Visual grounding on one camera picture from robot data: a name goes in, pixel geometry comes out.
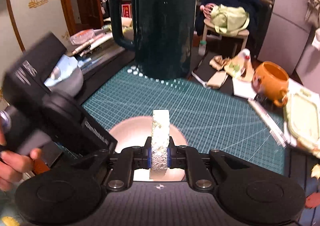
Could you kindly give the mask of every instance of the ruler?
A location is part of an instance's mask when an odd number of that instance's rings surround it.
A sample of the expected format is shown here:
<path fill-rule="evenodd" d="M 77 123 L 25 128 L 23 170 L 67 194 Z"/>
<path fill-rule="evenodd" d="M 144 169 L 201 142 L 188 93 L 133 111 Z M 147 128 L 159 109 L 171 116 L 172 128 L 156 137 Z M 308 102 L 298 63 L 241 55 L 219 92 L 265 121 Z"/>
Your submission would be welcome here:
<path fill-rule="evenodd" d="M 277 144 L 285 148 L 287 139 L 284 136 L 281 129 L 278 127 L 278 125 L 274 122 L 274 120 L 270 117 L 268 112 L 265 110 L 265 108 L 262 107 L 259 102 L 253 99 L 248 99 L 248 103 L 256 111 L 258 116 L 267 125 L 267 127 L 270 128 L 270 134 L 273 136 Z"/>

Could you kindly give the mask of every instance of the screw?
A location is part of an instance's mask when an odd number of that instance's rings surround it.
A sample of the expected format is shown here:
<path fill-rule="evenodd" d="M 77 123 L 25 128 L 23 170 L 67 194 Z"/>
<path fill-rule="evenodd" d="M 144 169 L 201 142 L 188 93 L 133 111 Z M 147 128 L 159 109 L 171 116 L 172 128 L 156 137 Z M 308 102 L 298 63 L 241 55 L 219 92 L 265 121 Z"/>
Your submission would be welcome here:
<path fill-rule="evenodd" d="M 124 182 L 121 181 L 121 180 L 111 180 L 109 183 L 108 183 L 108 186 L 113 188 L 113 189 L 119 189 L 121 188 L 122 186 L 124 185 Z"/>
<path fill-rule="evenodd" d="M 196 185 L 200 188 L 208 188 L 211 186 L 211 182 L 209 180 L 198 180 L 196 181 Z"/>

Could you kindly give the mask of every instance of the orange ceramic pot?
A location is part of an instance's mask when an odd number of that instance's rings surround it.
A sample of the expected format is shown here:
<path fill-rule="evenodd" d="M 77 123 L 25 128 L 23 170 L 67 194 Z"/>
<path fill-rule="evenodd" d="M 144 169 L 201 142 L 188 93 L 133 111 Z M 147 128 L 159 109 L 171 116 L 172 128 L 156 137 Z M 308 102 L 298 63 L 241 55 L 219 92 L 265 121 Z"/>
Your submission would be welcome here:
<path fill-rule="evenodd" d="M 263 62 L 253 74 L 252 87 L 254 90 L 259 94 L 264 94 L 278 107 L 287 104 L 288 85 L 288 74 L 273 62 Z"/>

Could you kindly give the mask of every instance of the green cutting mat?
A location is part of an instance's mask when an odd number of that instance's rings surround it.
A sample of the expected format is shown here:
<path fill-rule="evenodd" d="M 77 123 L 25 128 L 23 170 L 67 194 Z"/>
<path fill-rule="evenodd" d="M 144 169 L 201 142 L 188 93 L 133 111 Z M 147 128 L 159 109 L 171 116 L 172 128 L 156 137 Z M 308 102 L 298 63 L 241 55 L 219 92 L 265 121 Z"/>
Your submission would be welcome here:
<path fill-rule="evenodd" d="M 283 174 L 284 149 L 246 102 L 185 79 L 163 81 L 134 75 L 127 72 L 129 68 L 119 71 L 83 103 L 106 130 L 124 119 L 168 109 L 170 123 L 199 152 L 220 149 Z M 283 120 L 271 116 L 283 129 Z"/>

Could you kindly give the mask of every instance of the human hand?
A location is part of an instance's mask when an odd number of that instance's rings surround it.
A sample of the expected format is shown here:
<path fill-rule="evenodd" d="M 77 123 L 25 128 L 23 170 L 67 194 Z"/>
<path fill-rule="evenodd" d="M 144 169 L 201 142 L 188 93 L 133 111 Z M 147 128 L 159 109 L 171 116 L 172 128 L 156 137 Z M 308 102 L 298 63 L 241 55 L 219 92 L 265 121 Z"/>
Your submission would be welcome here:
<path fill-rule="evenodd" d="M 5 146 L 6 141 L 2 131 L 0 119 L 0 145 Z M 30 152 L 30 157 L 21 156 L 11 151 L 2 151 L 0 157 L 0 190 L 9 191 L 12 188 L 12 183 L 19 182 L 22 178 L 22 173 L 33 169 L 33 160 L 39 159 L 41 149 L 33 149 Z"/>

